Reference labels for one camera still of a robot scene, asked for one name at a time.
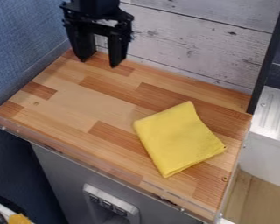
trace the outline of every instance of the white metal panel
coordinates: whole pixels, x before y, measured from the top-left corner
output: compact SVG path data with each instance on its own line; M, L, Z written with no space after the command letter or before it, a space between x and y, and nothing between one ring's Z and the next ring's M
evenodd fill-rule
M280 186L280 90L265 87L258 102L240 165L245 172Z
M280 142L280 89L264 87L250 131Z

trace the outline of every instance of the wooden board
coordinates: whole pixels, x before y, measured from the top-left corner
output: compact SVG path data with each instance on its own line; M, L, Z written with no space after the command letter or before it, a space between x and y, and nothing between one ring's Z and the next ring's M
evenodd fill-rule
M122 8L135 16L131 56L201 80L253 89L270 34L130 4ZM97 43L107 46L102 37Z
M162 178L132 123L185 101L227 150ZM110 69L102 53L83 64L69 51L0 107L0 125L212 221L249 126L248 102L247 94L130 61Z
M123 0L122 2L262 32L273 32L280 11L280 0Z
M280 223L280 186L253 177L239 223Z
M233 223L240 223L251 179L252 176L249 173L241 170L237 172L236 177L234 177L234 186L223 212L225 219Z

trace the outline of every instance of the yellow object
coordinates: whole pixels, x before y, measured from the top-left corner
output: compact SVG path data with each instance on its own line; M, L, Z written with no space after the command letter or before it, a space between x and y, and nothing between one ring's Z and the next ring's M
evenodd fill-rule
M224 144L186 101L134 122L134 128L163 177L224 151Z
M23 214L16 213L9 217L8 224L32 224L32 223Z

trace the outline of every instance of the gray fabric panel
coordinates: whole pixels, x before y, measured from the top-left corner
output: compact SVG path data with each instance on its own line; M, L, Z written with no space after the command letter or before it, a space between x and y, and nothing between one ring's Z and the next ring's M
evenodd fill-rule
M61 0L0 0L0 104L68 47ZM31 146L0 130L0 195L38 224L65 224Z
M23 86L24 71L66 39L60 0L0 0L0 95Z

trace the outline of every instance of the wooden tabletop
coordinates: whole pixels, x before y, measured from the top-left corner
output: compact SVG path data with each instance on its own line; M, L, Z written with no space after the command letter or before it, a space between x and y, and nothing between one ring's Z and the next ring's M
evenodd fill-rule
M132 123L192 101L227 150L162 178ZM212 221L250 122L249 95L107 55L66 52L0 107L0 125Z

